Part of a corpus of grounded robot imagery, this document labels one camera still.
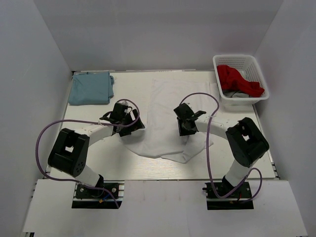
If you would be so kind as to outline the white t-shirt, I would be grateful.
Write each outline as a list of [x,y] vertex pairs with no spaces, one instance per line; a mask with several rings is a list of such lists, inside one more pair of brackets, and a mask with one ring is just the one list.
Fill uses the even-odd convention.
[[218,98],[210,82],[154,80],[145,129],[121,137],[120,142],[139,156],[187,163],[206,148],[206,134],[180,136],[174,109],[184,100],[194,112],[211,113]]

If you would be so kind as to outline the folded light blue t-shirt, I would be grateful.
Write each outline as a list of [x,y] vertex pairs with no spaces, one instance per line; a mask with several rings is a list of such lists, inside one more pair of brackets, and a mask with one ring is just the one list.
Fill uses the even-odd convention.
[[114,96],[114,82],[109,72],[74,74],[68,103],[71,106],[109,104]]

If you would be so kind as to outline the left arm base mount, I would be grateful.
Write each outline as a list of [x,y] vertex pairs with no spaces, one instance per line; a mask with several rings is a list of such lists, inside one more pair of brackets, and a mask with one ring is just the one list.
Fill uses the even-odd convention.
[[118,209],[123,201],[124,181],[104,181],[103,189],[93,190],[83,184],[76,184],[72,209]]

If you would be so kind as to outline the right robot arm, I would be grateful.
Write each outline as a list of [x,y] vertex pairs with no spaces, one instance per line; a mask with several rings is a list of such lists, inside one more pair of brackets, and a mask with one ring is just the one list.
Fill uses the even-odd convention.
[[270,148],[257,125],[248,117],[233,122],[206,111],[194,112],[186,103],[180,104],[174,112],[181,136],[205,132],[228,141],[235,160],[222,179],[223,192],[229,197],[236,196],[241,191],[240,183]]

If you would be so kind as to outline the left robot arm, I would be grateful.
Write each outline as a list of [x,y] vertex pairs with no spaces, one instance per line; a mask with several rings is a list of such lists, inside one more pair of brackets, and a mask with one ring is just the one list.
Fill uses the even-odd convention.
[[140,119],[139,108],[132,108],[128,102],[119,100],[97,122],[67,120],[87,123],[88,126],[77,130],[60,130],[48,157],[48,165],[70,175],[75,182],[86,185],[93,197],[101,196],[104,192],[104,178],[86,164],[88,149],[104,138],[115,134],[123,137],[145,128]]

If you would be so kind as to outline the red t-shirt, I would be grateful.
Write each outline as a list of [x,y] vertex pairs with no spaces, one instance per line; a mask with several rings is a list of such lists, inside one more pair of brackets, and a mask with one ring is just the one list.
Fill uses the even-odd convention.
[[216,69],[222,90],[241,91],[251,97],[260,97],[265,92],[259,82],[246,81],[235,68],[219,65]]

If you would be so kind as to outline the white plastic basket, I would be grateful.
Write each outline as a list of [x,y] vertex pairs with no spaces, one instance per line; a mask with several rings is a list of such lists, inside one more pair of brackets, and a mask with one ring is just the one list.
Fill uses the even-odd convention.
[[[230,98],[224,95],[220,85],[217,66],[227,65],[236,69],[241,76],[248,82],[257,82],[264,89],[264,93],[260,97],[248,98]],[[221,102],[224,106],[248,106],[254,105],[259,101],[267,100],[270,96],[267,84],[261,69],[255,59],[251,55],[245,54],[222,54],[213,56],[213,66],[217,79],[218,89],[221,97]]]

